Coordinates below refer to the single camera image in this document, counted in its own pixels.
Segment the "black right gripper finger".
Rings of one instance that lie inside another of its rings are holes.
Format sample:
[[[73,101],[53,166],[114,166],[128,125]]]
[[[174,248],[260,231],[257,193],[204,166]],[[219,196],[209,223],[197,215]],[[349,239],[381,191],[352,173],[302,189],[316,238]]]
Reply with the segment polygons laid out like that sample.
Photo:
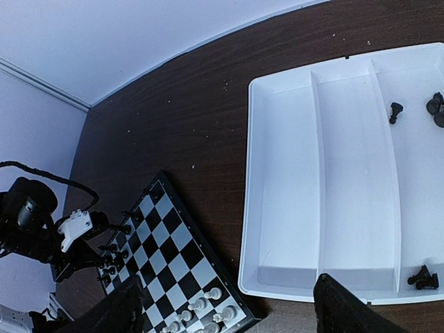
[[[405,332],[374,312],[327,273],[319,275],[313,290],[317,332]]]

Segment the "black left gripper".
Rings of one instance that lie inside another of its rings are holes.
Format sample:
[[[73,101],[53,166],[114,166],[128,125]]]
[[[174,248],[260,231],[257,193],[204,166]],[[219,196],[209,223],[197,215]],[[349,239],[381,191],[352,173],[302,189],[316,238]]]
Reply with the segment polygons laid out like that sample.
[[[104,265],[103,258],[83,239],[77,239],[66,253],[50,263],[53,280],[61,283],[76,271]],[[99,304],[57,332],[142,332],[142,281],[129,277]]]

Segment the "black chess piece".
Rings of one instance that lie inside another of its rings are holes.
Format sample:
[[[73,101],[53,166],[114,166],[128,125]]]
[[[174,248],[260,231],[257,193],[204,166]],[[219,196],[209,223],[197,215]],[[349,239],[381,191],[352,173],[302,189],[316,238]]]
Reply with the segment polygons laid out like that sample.
[[[121,211],[121,214],[127,218],[131,219],[133,222],[142,222],[144,219],[143,213],[139,208],[136,208],[135,210],[124,210]]]
[[[104,274],[104,275],[102,275],[102,276],[98,276],[98,277],[97,277],[97,280],[98,280],[99,282],[104,282],[104,283],[106,283],[106,284],[111,283],[111,277],[110,277],[108,274]]]

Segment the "black chess pawn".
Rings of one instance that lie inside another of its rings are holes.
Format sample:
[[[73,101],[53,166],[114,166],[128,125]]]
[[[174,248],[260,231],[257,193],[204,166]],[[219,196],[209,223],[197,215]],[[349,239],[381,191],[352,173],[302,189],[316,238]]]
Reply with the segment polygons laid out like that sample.
[[[111,263],[111,264],[100,265],[99,270],[102,273],[114,275],[117,273],[120,267],[121,266],[119,264]]]
[[[126,249],[113,253],[115,259],[127,259],[129,252]]]
[[[125,225],[110,224],[108,228],[117,232],[122,232],[125,235],[130,235],[132,232],[132,227],[126,224]]]
[[[99,250],[108,251],[109,253],[116,253],[118,251],[118,247],[116,244],[102,245],[99,246]]]

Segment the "black white chessboard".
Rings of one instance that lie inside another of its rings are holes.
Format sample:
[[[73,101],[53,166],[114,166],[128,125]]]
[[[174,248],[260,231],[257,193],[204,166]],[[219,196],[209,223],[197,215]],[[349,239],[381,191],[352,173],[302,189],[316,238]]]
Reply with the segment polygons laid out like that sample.
[[[111,283],[100,282],[104,292],[111,294],[129,277],[138,275],[142,281],[143,332],[160,332],[166,320],[198,292],[219,287],[235,299],[246,315],[241,326],[228,332],[246,332],[264,315],[239,290],[221,263],[210,243],[199,230],[165,172],[160,171],[148,188],[159,182],[163,197],[154,205],[149,196],[142,196],[131,210],[139,208],[142,222],[124,218],[121,225],[130,225],[132,232],[114,232],[106,245],[126,249],[127,259],[115,259],[113,253],[101,251],[121,267],[110,275]]]

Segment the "black chess bishop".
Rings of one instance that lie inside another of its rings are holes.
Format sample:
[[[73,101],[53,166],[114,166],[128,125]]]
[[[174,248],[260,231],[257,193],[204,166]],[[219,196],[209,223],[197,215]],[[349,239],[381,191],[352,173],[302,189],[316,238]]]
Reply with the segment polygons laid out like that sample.
[[[162,187],[162,185],[157,182],[155,185],[153,185],[152,187],[148,188],[144,188],[142,191],[144,196],[149,196],[153,202],[153,204],[155,205],[164,195],[164,189]]]

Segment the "white plastic divided tray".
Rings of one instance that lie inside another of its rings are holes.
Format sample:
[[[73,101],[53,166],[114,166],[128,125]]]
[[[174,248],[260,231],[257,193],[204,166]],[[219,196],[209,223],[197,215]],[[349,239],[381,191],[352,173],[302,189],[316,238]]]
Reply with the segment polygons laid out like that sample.
[[[327,273],[364,302],[402,292],[401,211],[391,126],[398,99],[443,91],[443,45],[405,46],[253,79],[238,285],[310,302]]]

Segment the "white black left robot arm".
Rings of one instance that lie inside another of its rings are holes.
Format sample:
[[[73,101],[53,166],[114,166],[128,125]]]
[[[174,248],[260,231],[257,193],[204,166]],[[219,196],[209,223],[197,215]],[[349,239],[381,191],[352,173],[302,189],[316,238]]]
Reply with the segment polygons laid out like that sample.
[[[54,282],[76,271],[105,266],[104,259],[83,239],[93,230],[93,215],[76,210],[54,223],[54,192],[39,180],[19,177],[1,193],[1,256],[17,254],[51,267]]]

